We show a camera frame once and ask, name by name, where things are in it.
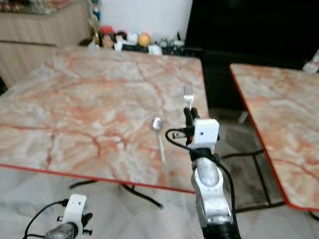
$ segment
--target gray floor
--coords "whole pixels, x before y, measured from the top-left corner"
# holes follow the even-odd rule
[[[211,111],[221,124],[221,141],[216,150],[221,154],[260,149],[249,121],[237,123],[238,112]],[[274,201],[281,195],[271,174],[268,161],[258,159]],[[231,171],[236,187],[237,207],[265,203],[253,160],[227,159],[223,162]],[[94,217],[87,226],[93,229],[86,239],[200,239],[192,194],[138,187],[164,204],[160,210],[143,199],[128,193],[116,184],[99,182],[68,190],[79,179],[36,174],[0,168],[0,239],[21,239],[29,220],[44,205],[68,198],[72,193],[86,194],[88,211]],[[60,206],[44,212],[29,232],[44,234],[57,225],[56,217],[63,214]],[[275,209],[237,215],[243,239],[317,239],[318,222],[305,212],[282,206]]]

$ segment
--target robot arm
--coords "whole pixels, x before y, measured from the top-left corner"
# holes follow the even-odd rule
[[[196,192],[196,209],[206,239],[237,239],[233,217],[223,193],[223,175],[217,165],[204,155],[212,155],[218,140],[219,123],[215,119],[200,119],[196,108],[184,109],[186,137],[193,174],[191,183]]]
[[[83,215],[85,203],[85,195],[72,194],[63,217],[57,219],[62,223],[49,231],[44,239],[74,239],[81,238],[82,234],[85,233],[91,235],[92,231],[84,229],[93,216],[92,213]]]

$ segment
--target table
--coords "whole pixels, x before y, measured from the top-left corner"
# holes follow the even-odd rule
[[[319,210],[319,75],[231,64],[285,202]]]
[[[0,166],[193,192],[188,152],[165,140],[184,124],[185,83],[208,108],[200,60],[72,47],[0,97]]]

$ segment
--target black wire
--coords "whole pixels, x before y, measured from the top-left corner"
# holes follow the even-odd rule
[[[37,234],[28,234],[26,235],[26,237],[35,237],[35,238],[45,238],[45,236],[42,236],[42,235],[37,235]]]
[[[231,158],[231,157],[243,157],[243,156],[252,156],[257,155],[264,152],[262,149],[255,152],[247,152],[247,153],[230,153],[224,156],[221,156],[222,159]]]
[[[86,184],[91,184],[91,183],[96,183],[96,180],[87,180],[87,181],[82,181],[82,182],[78,182],[78,183],[74,183],[71,186],[69,186],[69,189],[73,189],[82,185],[86,185]]]
[[[153,198],[149,197],[149,196],[146,196],[145,194],[143,193],[139,193],[137,191],[134,190],[134,186],[132,188],[130,188],[128,185],[126,184],[121,184],[121,186],[127,190],[128,192],[134,194],[135,196],[138,196],[140,198],[143,198],[147,201],[149,201],[150,203],[153,203],[155,206],[159,207],[159,208],[163,208],[163,205],[157,201],[155,201]]]
[[[230,194],[231,194],[231,208],[232,208],[232,216],[233,216],[233,221],[234,221],[234,226],[235,226],[235,229],[236,229],[236,234],[237,234],[237,238],[240,239],[240,233],[239,233],[239,229],[238,229],[238,224],[237,224],[237,217],[236,217],[236,205],[235,205],[235,188],[234,188],[234,183],[233,183],[233,179],[230,175],[230,173],[228,172],[228,170],[219,162],[216,160],[216,158],[212,155],[208,155],[206,153],[202,153],[196,149],[193,149],[193,148],[189,148],[185,145],[182,145],[180,143],[177,143],[175,142],[174,140],[172,140],[169,136],[168,136],[168,133],[172,132],[172,131],[180,131],[179,129],[177,128],[171,128],[169,130],[167,130],[165,132],[165,138],[171,142],[172,144],[178,146],[178,147],[181,147],[181,148],[184,148],[184,149],[187,149],[188,151],[191,151],[193,153],[196,153],[197,155],[201,155],[202,157],[205,157],[205,158],[208,158],[209,160],[211,160],[212,162],[214,162],[219,168],[221,168],[225,174],[227,175],[228,177],[228,181],[229,181],[229,186],[230,186]]]
[[[33,223],[33,221],[34,221],[45,209],[47,209],[48,207],[51,207],[51,206],[53,206],[53,205],[55,205],[55,204],[62,204],[63,202],[64,202],[64,200],[63,200],[63,201],[54,202],[54,203],[51,203],[51,204],[45,206],[44,208],[42,208],[42,209],[31,219],[31,221],[29,222],[28,226],[26,227],[26,229],[25,229],[25,231],[24,231],[24,237],[23,237],[22,239],[27,239],[27,237],[28,237],[28,230],[29,230],[31,224]]]
[[[278,203],[272,203],[268,205],[261,205],[261,206],[252,206],[252,207],[246,207],[246,208],[239,208],[236,209],[236,213],[244,213],[248,211],[255,211],[255,210],[261,210],[261,209],[269,209],[269,208],[276,208],[285,205],[285,202],[278,202]]]
[[[319,221],[319,217],[313,214],[312,212],[309,212],[309,215],[312,219],[315,219],[316,221]]]

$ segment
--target metal spoon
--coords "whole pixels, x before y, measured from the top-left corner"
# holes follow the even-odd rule
[[[160,158],[161,158],[161,162],[162,163],[165,163],[165,150],[164,150],[164,144],[163,144],[163,141],[160,137],[160,131],[161,131],[161,128],[163,126],[163,123],[160,119],[160,117],[155,117],[152,121],[152,124],[151,124],[151,128],[157,133],[158,135],[158,140],[159,140],[159,151],[160,151]]]

